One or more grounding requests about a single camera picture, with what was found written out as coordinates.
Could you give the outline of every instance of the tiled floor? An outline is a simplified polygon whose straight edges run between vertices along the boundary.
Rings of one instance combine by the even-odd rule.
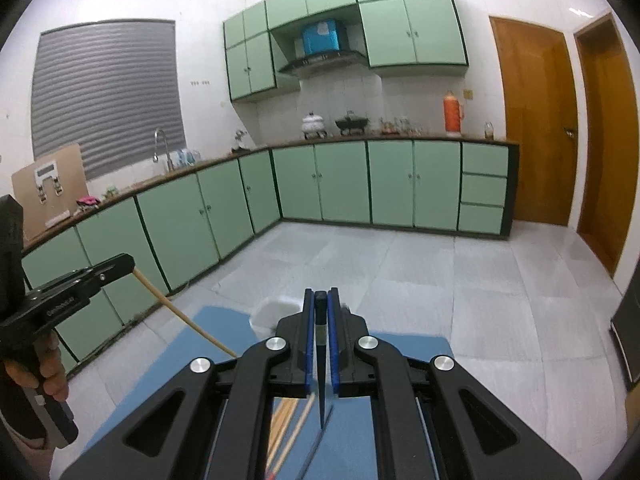
[[[620,293],[571,230],[516,222],[502,242],[284,223],[175,304],[188,316],[212,304],[251,312],[264,298],[330,286],[372,330],[448,338],[460,364],[584,480],[622,447],[625,387],[607,333]],[[182,328],[160,310],[72,381],[81,433],[56,452],[52,478]]]

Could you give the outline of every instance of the human hand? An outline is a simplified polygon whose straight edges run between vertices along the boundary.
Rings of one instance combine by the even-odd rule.
[[[69,386],[66,382],[65,367],[60,359],[59,344],[58,334],[50,332],[37,340],[34,346],[40,361],[40,373],[45,378],[44,392],[58,402],[63,402],[69,396]],[[16,361],[5,360],[4,369],[18,386],[37,388],[39,385],[37,378]]]

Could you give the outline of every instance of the blue box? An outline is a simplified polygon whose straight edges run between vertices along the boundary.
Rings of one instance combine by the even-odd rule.
[[[335,20],[309,25],[302,31],[305,55],[311,56],[327,50],[348,50],[349,41],[344,25]]]

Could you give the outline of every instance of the orange thermos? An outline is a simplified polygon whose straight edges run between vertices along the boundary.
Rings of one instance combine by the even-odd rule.
[[[449,90],[444,96],[444,129],[447,132],[460,133],[462,119],[465,111],[453,92]]]

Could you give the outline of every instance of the faucet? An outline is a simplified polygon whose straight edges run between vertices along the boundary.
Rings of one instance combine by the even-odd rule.
[[[164,138],[164,151],[166,153],[166,165],[169,171],[173,171],[174,170],[174,163],[171,160],[171,157],[169,156],[169,144],[166,142],[166,134],[164,132],[164,130],[161,130],[160,128],[156,128],[156,130],[154,131],[154,163],[157,164],[158,163],[158,134],[161,134],[162,137]]]

